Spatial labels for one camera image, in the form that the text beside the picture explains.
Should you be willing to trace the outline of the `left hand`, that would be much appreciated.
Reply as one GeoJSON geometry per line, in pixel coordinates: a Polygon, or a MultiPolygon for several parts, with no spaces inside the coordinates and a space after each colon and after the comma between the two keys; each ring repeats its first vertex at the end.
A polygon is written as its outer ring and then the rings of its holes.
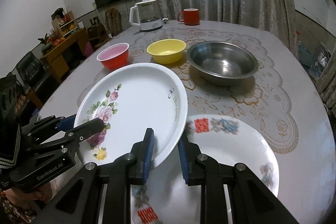
{"type": "Polygon", "coordinates": [[[18,188],[10,188],[4,191],[6,198],[17,207],[30,209],[36,200],[49,203],[52,198],[51,184],[48,182],[41,186],[36,192],[24,193],[18,188]]]}

